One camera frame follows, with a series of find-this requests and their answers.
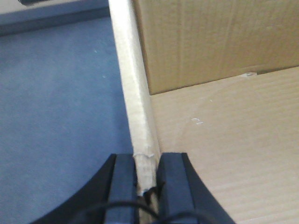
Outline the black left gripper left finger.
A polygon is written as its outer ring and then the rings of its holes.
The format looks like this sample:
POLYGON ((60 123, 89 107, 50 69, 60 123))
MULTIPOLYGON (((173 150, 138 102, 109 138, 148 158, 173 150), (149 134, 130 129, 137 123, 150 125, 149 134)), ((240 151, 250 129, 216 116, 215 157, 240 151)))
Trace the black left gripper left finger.
POLYGON ((108 204, 136 201, 132 154, 111 154, 98 172, 67 201, 34 221, 35 224, 136 224, 134 207, 108 204))

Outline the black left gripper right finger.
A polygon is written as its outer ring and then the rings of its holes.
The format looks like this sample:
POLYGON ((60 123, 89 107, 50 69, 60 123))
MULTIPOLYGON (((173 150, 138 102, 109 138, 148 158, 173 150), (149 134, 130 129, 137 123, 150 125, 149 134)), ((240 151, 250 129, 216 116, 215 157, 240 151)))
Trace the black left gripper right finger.
POLYGON ((160 224, 233 224, 186 153, 163 153, 157 169, 160 224))

